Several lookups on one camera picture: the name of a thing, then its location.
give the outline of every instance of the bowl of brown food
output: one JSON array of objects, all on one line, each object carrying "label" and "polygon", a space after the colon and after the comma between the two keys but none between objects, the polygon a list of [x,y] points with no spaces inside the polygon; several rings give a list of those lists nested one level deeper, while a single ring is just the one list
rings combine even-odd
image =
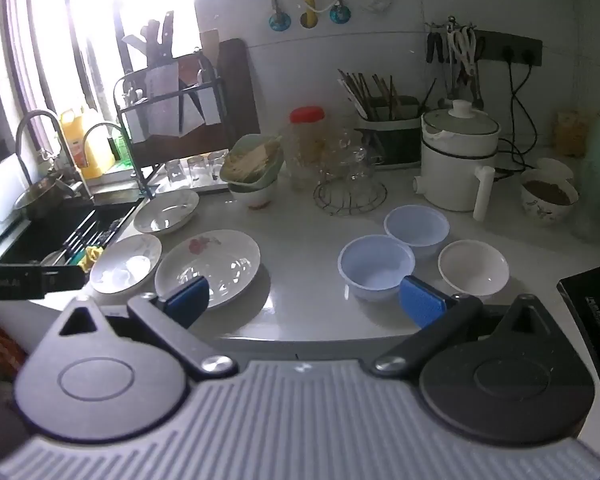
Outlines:
[{"label": "bowl of brown food", "polygon": [[521,184],[522,207],[542,225],[563,220],[578,201],[578,192],[571,184],[543,170],[525,171]]}]

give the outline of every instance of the blue gripper pad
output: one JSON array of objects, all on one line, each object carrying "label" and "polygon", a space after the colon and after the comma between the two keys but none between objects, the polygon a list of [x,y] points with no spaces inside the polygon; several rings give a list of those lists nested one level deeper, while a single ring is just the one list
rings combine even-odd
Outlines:
[{"label": "blue gripper pad", "polygon": [[405,276],[402,279],[398,297],[402,309],[420,328],[442,316],[451,302],[451,298],[446,294],[414,276]]},{"label": "blue gripper pad", "polygon": [[199,276],[175,289],[162,303],[167,316],[181,327],[189,328],[209,304],[209,283]]}]

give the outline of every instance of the white countertop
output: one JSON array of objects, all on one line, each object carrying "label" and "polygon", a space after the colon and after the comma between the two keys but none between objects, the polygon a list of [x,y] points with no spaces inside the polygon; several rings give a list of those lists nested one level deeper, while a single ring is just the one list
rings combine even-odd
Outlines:
[{"label": "white countertop", "polygon": [[[379,172],[378,177],[388,189],[387,200],[377,210],[351,218],[328,216],[314,204],[310,193],[293,192],[282,176],[275,200],[258,211],[246,210],[229,193],[203,195],[193,219],[179,231],[161,238],[163,254],[187,237],[204,231],[235,229],[259,244],[262,266],[242,295],[203,314],[192,332],[204,338],[280,342],[385,338],[413,333],[417,328],[400,309],[397,297],[385,303],[365,303],[348,294],[336,260],[341,248],[352,239],[383,233],[382,222],[391,209],[407,203],[427,203],[412,191],[414,174],[417,170]],[[542,228],[532,224],[520,206],[518,186],[517,177],[494,184],[484,223],[475,222],[470,214],[446,212],[451,226],[448,241],[474,238],[496,247],[509,263],[511,278],[491,303],[510,303],[522,292],[535,294],[593,371],[556,284],[561,278],[600,266],[600,244],[573,237],[567,225]],[[120,238],[136,233],[129,225]],[[417,262],[414,274],[443,292],[450,292],[436,260]],[[141,291],[152,288],[153,280]],[[84,292],[99,304],[123,304],[127,299],[105,299],[89,286]],[[36,309],[44,306],[62,310],[74,294],[49,294],[44,300],[29,304]],[[600,453],[598,380],[594,407],[581,438]]]}]

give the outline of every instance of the yellow plastic bottle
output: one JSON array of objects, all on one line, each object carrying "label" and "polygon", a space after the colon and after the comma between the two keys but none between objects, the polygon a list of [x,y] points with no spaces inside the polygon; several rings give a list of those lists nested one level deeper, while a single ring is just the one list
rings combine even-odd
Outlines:
[{"label": "yellow plastic bottle", "polygon": [[82,150],[84,134],[101,120],[95,110],[86,106],[81,106],[77,110],[72,108],[60,114],[60,124],[66,143],[82,176],[87,180],[101,176],[116,162],[107,140],[106,126],[93,130],[87,137],[85,150]]}]

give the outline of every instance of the kitchen sink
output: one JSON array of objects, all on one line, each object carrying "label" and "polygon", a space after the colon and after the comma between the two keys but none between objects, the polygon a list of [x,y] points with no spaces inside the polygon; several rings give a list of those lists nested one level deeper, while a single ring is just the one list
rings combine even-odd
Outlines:
[{"label": "kitchen sink", "polygon": [[142,198],[133,202],[94,205],[82,199],[65,200],[45,219],[32,221],[0,257],[0,264],[40,262],[66,249],[68,259],[86,245],[106,246]]}]

